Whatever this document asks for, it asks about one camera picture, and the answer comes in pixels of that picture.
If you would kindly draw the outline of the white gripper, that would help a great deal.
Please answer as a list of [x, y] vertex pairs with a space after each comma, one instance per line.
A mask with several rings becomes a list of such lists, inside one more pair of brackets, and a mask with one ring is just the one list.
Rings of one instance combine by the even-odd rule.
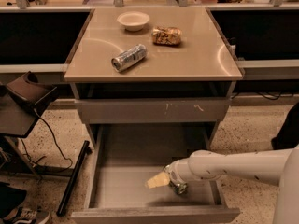
[[184, 184], [191, 180], [191, 171], [187, 159], [173, 161], [165, 166], [164, 171], [151, 177], [146, 182], [149, 189], [167, 186], [170, 181], [174, 184]]

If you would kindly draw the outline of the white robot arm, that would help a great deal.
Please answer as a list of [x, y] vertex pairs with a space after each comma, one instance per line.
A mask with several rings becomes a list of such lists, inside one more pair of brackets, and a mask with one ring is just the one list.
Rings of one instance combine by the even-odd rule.
[[166, 165], [146, 182], [146, 187], [171, 185], [182, 193], [191, 182], [216, 180], [225, 175], [277, 186], [272, 224], [299, 223], [299, 147], [226, 155], [197, 150], [188, 158]]

